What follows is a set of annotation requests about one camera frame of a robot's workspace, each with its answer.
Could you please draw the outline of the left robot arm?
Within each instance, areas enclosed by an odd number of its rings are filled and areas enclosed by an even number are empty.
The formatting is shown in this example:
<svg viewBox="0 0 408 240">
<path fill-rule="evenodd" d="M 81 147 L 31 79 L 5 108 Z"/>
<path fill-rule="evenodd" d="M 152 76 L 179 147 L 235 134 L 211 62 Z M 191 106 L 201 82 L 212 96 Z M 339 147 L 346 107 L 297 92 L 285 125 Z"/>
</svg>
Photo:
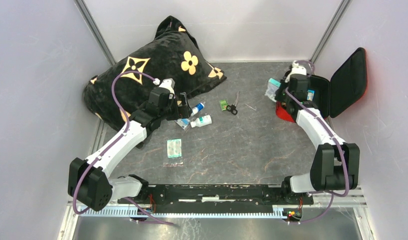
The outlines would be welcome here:
<svg viewBox="0 0 408 240">
<path fill-rule="evenodd" d="M 75 158 L 69 165 L 68 194 L 73 198 L 73 209 L 81 202 L 87 209 L 102 210 L 110 201 L 131 197 L 137 204 L 148 200 L 147 181 L 135 175 L 111 179 L 111 173 L 126 155 L 141 144 L 162 121 L 185 119 L 192 114 L 187 94 L 175 95 L 157 87 L 131 114 L 125 125 L 109 142 L 86 159 Z"/>
</svg>

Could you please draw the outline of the white blue gauze packet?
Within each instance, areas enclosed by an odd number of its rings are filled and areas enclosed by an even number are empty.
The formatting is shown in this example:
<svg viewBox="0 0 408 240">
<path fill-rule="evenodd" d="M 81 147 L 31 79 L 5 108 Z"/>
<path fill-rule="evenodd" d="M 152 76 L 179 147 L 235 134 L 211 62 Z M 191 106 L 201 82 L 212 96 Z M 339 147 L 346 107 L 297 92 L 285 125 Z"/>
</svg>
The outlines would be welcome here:
<svg viewBox="0 0 408 240">
<path fill-rule="evenodd" d="M 277 91 L 276 86 L 268 86 L 265 92 L 265 96 L 268 97 L 271 101 L 276 102 L 276 91 Z"/>
</svg>

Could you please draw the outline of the small green packet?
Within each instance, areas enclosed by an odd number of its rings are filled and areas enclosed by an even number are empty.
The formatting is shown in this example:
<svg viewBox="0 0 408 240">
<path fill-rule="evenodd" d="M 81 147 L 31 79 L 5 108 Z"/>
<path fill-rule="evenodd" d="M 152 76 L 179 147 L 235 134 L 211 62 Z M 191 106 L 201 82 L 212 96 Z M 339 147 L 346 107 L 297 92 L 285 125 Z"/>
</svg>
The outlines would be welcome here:
<svg viewBox="0 0 408 240">
<path fill-rule="evenodd" d="M 222 100 L 219 100 L 219 105 L 220 105 L 221 111 L 226 111 L 228 102 L 226 99 L 222 99 Z"/>
</svg>

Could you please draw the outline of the white bottle green label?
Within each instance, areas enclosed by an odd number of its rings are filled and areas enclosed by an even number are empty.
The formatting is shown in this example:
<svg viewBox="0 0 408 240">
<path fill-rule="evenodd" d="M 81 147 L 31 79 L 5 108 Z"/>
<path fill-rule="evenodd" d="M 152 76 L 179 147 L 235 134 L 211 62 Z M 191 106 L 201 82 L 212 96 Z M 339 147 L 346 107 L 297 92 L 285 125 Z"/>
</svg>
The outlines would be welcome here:
<svg viewBox="0 0 408 240">
<path fill-rule="evenodd" d="M 212 123 L 212 119 L 210 115 L 204 115 L 201 117 L 198 117 L 196 120 L 191 121 L 190 125 L 192 128 L 195 127 L 203 127 L 203 126 L 207 126 L 210 125 Z"/>
</svg>

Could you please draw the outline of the small clear zip bag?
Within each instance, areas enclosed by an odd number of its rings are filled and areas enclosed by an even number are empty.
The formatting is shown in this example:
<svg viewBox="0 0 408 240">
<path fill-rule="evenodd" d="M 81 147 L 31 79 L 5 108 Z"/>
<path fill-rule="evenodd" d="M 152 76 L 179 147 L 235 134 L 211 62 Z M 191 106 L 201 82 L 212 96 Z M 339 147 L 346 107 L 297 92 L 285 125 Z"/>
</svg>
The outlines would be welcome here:
<svg viewBox="0 0 408 240">
<path fill-rule="evenodd" d="M 267 86 L 267 90 L 269 91 L 277 91 L 277 89 L 279 89 L 281 86 L 281 83 L 279 81 L 277 81 L 274 78 L 270 78 L 268 81 L 268 86 Z"/>
</svg>

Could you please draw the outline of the teal plaster packet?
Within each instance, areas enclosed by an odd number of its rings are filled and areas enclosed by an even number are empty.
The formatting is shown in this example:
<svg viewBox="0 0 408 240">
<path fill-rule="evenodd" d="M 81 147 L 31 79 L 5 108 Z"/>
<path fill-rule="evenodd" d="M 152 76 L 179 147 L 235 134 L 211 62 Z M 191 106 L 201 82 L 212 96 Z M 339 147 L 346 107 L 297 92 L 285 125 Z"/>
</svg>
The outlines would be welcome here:
<svg viewBox="0 0 408 240">
<path fill-rule="evenodd" d="M 167 156 L 168 158 L 179 158 L 182 156 L 181 139 L 170 139 L 167 141 Z"/>
</svg>

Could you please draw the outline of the red medicine kit case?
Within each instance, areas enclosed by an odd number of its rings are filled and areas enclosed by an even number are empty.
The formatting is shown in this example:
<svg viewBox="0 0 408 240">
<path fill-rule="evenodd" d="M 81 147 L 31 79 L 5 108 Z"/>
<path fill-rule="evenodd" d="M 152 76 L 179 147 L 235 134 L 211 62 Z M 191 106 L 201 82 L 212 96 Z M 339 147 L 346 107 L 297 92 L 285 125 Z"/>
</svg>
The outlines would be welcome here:
<svg viewBox="0 0 408 240">
<path fill-rule="evenodd" d="M 303 60 L 297 61 L 303 66 Z M 315 75 L 313 63 L 309 61 L 307 64 L 310 67 L 306 75 L 309 78 L 308 90 L 314 90 L 315 95 L 313 101 L 308 101 L 306 95 L 306 101 L 312 102 L 313 108 L 318 109 L 324 119 L 340 115 L 367 90 L 366 50 L 362 47 L 357 48 L 330 79 Z M 290 70 L 291 65 L 283 78 L 286 78 Z M 282 120 L 294 121 L 287 111 L 287 104 L 276 102 L 276 115 Z"/>
</svg>

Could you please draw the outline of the black handled scissors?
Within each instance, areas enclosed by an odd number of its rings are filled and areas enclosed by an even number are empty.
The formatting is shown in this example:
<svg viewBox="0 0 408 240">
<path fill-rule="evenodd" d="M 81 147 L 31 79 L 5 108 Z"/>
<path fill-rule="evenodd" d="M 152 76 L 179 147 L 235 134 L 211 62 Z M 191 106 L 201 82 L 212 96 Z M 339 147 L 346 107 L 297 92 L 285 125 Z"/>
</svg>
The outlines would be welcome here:
<svg viewBox="0 0 408 240">
<path fill-rule="evenodd" d="M 238 91 L 236 93 L 236 99 L 235 99 L 234 103 L 226 106 L 226 110 L 228 112 L 230 112 L 234 116 L 237 115 L 237 113 L 238 113 L 237 105 L 239 103 L 239 96 L 240 96 L 240 92 Z"/>
</svg>

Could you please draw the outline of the blue white clear packet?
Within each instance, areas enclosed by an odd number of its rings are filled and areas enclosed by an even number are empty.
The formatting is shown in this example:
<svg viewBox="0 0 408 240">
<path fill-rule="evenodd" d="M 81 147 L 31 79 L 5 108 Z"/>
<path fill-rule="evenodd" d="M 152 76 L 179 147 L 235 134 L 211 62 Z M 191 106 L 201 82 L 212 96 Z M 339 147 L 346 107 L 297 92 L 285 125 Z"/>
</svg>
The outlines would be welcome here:
<svg viewBox="0 0 408 240">
<path fill-rule="evenodd" d="M 187 118 L 177 119 L 177 120 L 175 120 L 175 122 L 176 122 L 184 131 L 187 131 L 188 129 L 190 129 L 190 120 L 187 119 Z"/>
</svg>

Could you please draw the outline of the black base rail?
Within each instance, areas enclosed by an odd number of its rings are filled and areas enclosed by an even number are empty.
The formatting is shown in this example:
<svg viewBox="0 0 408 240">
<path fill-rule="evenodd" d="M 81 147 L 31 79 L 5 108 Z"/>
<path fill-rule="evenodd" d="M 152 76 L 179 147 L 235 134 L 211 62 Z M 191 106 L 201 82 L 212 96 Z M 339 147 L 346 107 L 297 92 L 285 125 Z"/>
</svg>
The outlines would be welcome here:
<svg viewBox="0 0 408 240">
<path fill-rule="evenodd" d="M 314 203 L 305 193 L 269 184 L 155 184 L 133 200 L 152 204 L 157 214 L 262 214 L 273 206 L 294 209 Z"/>
</svg>

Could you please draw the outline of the white bottle blue label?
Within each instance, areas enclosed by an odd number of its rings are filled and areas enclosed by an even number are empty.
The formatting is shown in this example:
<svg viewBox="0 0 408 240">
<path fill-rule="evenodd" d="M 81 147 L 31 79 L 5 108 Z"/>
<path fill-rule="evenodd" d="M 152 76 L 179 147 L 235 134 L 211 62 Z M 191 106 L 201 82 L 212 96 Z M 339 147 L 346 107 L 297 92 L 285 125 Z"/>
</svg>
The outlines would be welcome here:
<svg viewBox="0 0 408 240">
<path fill-rule="evenodd" d="M 197 113 L 199 113 L 201 110 L 203 110 L 205 107 L 204 103 L 200 102 L 199 104 L 197 104 L 195 107 L 193 107 L 191 116 L 196 115 Z"/>
</svg>

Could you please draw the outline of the black pillow with gold flowers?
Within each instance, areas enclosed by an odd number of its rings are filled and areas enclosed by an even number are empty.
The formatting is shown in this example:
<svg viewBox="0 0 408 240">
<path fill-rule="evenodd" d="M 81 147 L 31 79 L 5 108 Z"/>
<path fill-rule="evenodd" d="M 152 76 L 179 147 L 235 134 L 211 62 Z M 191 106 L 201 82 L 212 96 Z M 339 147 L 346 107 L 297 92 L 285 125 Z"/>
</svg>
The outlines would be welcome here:
<svg viewBox="0 0 408 240">
<path fill-rule="evenodd" d="M 87 109 L 119 131 L 126 118 L 111 92 L 117 76 L 116 99 L 128 115 L 148 100 L 156 87 L 151 78 L 173 79 L 175 93 L 185 92 L 188 99 L 211 91 L 227 78 L 220 68 L 204 59 L 196 39 L 173 16 L 160 23 L 153 41 L 92 77 L 83 90 Z"/>
</svg>

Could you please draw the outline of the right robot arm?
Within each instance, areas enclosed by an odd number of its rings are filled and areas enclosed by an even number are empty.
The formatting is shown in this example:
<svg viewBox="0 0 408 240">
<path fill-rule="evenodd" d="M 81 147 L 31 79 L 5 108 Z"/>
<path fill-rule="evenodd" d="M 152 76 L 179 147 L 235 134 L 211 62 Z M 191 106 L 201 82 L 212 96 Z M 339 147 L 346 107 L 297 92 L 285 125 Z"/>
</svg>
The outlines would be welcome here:
<svg viewBox="0 0 408 240">
<path fill-rule="evenodd" d="M 276 100 L 307 134 L 316 149 L 308 173 L 286 177 L 280 191 L 283 202 L 295 203 L 301 193 L 330 193 L 344 197 L 358 185 L 360 148 L 339 137 L 327 124 L 320 110 L 307 99 L 310 79 L 291 74 L 281 80 Z"/>
</svg>

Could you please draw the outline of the blue white wipes pack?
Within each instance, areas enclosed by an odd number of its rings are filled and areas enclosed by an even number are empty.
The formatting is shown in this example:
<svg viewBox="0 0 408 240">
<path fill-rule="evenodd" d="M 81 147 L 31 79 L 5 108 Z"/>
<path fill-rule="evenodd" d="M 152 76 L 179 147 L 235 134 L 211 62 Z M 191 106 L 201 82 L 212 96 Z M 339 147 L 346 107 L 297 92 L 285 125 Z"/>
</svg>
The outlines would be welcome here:
<svg viewBox="0 0 408 240">
<path fill-rule="evenodd" d="M 315 95 L 315 91 L 309 89 L 309 90 L 307 91 L 307 100 L 308 100 L 308 101 L 313 101 L 314 95 Z"/>
</svg>

